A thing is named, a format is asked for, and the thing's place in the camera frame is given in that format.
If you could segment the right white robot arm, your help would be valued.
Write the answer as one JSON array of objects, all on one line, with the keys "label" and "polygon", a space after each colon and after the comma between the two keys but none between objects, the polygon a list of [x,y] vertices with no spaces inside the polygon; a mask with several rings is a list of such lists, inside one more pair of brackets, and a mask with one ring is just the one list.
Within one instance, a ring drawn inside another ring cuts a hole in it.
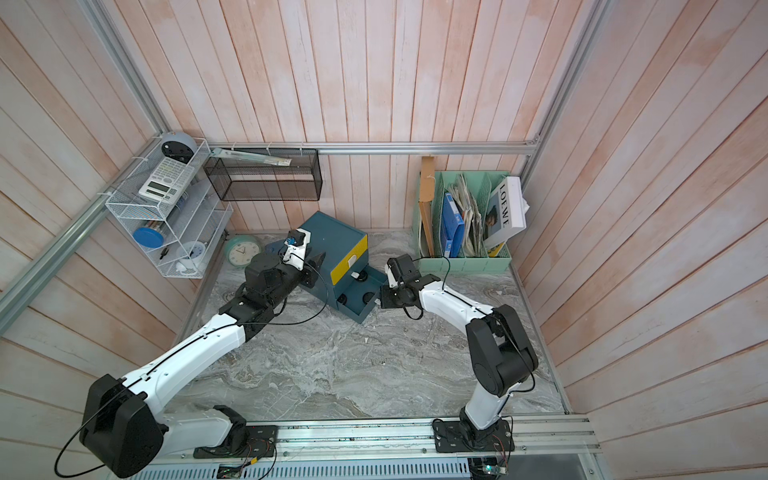
[{"label": "right white robot arm", "polygon": [[432,421],[435,449],[439,453],[509,453],[515,449],[513,421],[503,410],[515,393],[535,387],[539,358],[510,305],[492,307],[455,291],[434,274],[421,274],[409,255],[390,258],[387,283],[380,289],[383,309],[406,312],[416,308],[431,313],[465,333],[477,384],[456,420]]}]

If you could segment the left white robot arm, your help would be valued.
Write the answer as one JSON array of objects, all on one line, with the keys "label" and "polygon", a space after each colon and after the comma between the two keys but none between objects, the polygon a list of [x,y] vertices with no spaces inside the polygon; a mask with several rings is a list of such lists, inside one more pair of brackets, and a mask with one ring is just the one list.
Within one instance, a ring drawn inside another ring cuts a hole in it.
[{"label": "left white robot arm", "polygon": [[139,473],[156,457],[189,448],[238,452],[245,443],[242,417],[215,407],[188,420],[166,405],[201,372],[254,338],[279,316],[300,285],[325,280],[325,256],[286,247],[257,254],[235,297],[203,327],[148,364],[116,378],[106,374],[88,391],[81,426],[71,435],[120,478]]}]

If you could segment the teal drawer cabinet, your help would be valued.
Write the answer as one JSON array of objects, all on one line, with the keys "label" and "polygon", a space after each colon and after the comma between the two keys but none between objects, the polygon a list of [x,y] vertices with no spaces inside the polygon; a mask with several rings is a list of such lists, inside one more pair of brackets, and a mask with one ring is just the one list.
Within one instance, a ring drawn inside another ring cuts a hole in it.
[{"label": "teal drawer cabinet", "polygon": [[[336,285],[332,284],[330,272],[341,260],[342,256],[351,250],[362,237],[367,234],[362,230],[347,225],[346,223],[320,211],[315,212],[308,220],[306,220],[301,225],[301,228],[311,233],[311,240],[308,248],[309,256],[314,256],[321,252],[326,253],[326,258],[322,265],[322,274],[326,280],[325,286],[327,289],[322,290],[321,288],[316,287],[315,289],[307,291],[319,300],[324,300],[326,295],[329,295],[328,304],[332,307],[331,303],[335,297],[334,287]],[[348,272],[351,272],[355,267],[365,267],[368,265],[368,259],[369,255],[367,252]]]}]

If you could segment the teal bottom drawer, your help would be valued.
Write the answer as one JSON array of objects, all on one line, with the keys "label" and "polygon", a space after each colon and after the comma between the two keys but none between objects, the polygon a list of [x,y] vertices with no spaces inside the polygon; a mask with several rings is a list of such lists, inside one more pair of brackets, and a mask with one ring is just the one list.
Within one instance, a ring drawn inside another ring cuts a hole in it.
[{"label": "teal bottom drawer", "polygon": [[334,287],[331,306],[352,321],[362,324],[376,307],[380,289],[387,283],[384,273],[370,265],[355,267]]}]

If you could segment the yellow top drawer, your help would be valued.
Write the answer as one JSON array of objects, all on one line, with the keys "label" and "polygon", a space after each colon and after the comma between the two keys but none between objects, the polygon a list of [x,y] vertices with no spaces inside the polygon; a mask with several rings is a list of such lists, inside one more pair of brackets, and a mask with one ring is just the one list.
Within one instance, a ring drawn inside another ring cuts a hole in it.
[{"label": "yellow top drawer", "polygon": [[344,275],[368,252],[368,236],[364,235],[362,239],[333,267],[330,272],[330,278],[333,285],[337,285]]}]

